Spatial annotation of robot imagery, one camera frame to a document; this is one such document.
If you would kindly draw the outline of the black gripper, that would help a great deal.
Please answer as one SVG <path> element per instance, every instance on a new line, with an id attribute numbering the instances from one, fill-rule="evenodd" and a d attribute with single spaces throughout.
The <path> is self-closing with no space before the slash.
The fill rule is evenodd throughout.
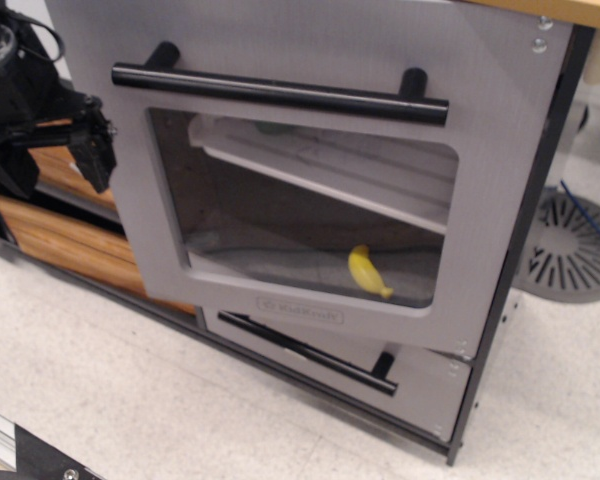
<path id="1" fill-rule="evenodd" d="M 115 129 L 101 112 L 102 101 L 56 82 L 35 113 L 10 98 L 0 98 L 0 184 L 28 199 L 35 191 L 39 168 L 27 149 L 65 146 L 93 189 L 109 189 L 116 167 Z"/>

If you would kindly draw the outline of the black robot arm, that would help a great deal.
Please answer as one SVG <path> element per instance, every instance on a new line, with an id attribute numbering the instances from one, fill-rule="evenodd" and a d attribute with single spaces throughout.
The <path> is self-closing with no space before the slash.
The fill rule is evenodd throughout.
<path id="1" fill-rule="evenodd" d="M 39 177 L 31 150 L 65 146 L 101 193 L 116 166 L 113 126 L 99 98 L 61 82 L 34 30 L 39 24 L 0 1 L 0 184 L 29 197 Z"/>

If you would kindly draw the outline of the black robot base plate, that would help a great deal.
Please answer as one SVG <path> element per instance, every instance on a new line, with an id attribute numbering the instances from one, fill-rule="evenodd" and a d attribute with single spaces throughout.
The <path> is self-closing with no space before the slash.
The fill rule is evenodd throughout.
<path id="1" fill-rule="evenodd" d="M 79 461 L 15 425 L 16 472 L 29 479 L 102 480 Z"/>

